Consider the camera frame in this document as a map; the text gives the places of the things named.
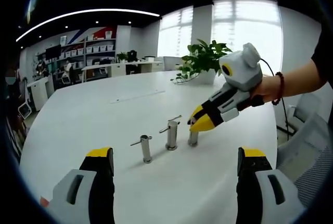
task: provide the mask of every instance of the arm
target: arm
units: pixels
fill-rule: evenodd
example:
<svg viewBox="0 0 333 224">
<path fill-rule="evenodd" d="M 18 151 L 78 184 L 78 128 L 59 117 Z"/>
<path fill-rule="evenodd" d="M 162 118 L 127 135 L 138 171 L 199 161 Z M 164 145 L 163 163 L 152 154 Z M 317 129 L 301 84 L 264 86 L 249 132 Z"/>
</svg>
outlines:
<svg viewBox="0 0 333 224">
<path fill-rule="evenodd" d="M 284 74 L 284 78 L 283 97 L 313 92 L 320 89 L 327 82 L 326 79 L 319 76 L 317 66 L 313 60 L 299 69 Z M 263 77 L 262 83 L 253 90 L 252 96 L 262 95 L 264 102 L 270 102 L 277 99 L 279 88 L 279 77 Z"/>
</svg>

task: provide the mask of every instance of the black sleeve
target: black sleeve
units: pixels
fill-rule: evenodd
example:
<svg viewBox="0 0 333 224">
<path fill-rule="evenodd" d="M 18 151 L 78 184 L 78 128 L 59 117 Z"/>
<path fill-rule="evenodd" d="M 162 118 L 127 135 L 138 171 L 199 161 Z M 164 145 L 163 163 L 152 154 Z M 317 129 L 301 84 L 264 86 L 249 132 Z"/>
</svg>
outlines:
<svg viewBox="0 0 333 224">
<path fill-rule="evenodd" d="M 322 32 L 319 37 L 312 60 L 317 66 L 320 77 L 327 81 L 331 69 L 332 56 L 330 53 L 333 35 L 328 23 L 322 23 Z"/>
</svg>

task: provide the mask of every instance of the drawer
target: drawer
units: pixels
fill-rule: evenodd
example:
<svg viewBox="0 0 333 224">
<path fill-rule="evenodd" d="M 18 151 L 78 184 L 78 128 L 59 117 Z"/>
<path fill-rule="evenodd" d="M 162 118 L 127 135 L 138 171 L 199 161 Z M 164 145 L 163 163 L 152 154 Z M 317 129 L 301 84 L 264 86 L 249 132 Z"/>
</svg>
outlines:
<svg viewBox="0 0 333 224">
<path fill-rule="evenodd" d="M 111 77 L 119 77 L 126 75 L 126 65 L 118 64 L 111 66 Z"/>
<path fill-rule="evenodd" d="M 158 71 L 163 71 L 164 70 L 164 66 L 163 64 L 152 64 L 151 65 L 151 72 L 158 72 Z"/>
</svg>

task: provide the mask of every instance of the stainless steel post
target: stainless steel post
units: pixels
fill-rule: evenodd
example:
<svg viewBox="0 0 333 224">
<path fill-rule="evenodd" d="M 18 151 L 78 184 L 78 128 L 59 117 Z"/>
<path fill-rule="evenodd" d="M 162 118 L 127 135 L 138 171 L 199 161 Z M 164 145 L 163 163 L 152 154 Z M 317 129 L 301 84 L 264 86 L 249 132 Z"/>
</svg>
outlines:
<svg viewBox="0 0 333 224">
<path fill-rule="evenodd" d="M 191 147 L 195 147 L 198 145 L 198 135 L 199 132 L 189 132 L 189 138 L 188 138 L 188 145 L 190 145 Z"/>
<path fill-rule="evenodd" d="M 149 140 L 151 139 L 151 136 L 147 135 L 141 135 L 140 136 L 140 141 L 131 144 L 131 146 L 136 145 L 141 143 L 141 148 L 142 148 L 142 154 L 144 156 L 144 163 L 151 163 L 152 158 L 150 155 L 150 148 L 149 148 Z"/>
<path fill-rule="evenodd" d="M 167 150 L 175 150 L 177 148 L 177 128 L 177 121 L 168 122 L 168 139 L 165 145 Z"/>
</svg>

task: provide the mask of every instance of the shelf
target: shelf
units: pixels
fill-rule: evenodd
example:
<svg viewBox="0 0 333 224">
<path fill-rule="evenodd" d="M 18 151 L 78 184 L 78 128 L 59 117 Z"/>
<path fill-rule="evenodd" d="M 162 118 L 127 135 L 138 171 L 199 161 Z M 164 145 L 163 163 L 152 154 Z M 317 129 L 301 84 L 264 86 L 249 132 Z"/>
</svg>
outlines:
<svg viewBox="0 0 333 224">
<path fill-rule="evenodd" d="M 92 52 L 92 53 L 86 53 L 86 56 L 97 55 L 97 54 L 101 54 L 101 53 L 112 53 L 112 52 L 116 52 L 116 51 L 100 51 L 100 52 Z"/>
<path fill-rule="evenodd" d="M 61 48 L 66 48 L 66 47 L 69 47 L 69 46 L 80 45 L 80 44 L 84 44 L 84 42 L 77 42 L 77 43 L 66 44 L 66 45 L 62 46 Z"/>
<path fill-rule="evenodd" d="M 111 38 L 111 39 L 95 39 L 95 40 L 90 40 L 90 41 L 86 41 L 86 43 L 94 43 L 94 42 L 103 42 L 103 41 L 115 41 L 115 38 Z"/>
<path fill-rule="evenodd" d="M 67 58 L 75 58 L 75 57 L 81 57 L 83 55 L 77 55 L 77 56 L 70 56 L 70 57 L 65 57 L 63 59 L 58 59 L 57 61 L 66 61 Z"/>
</svg>

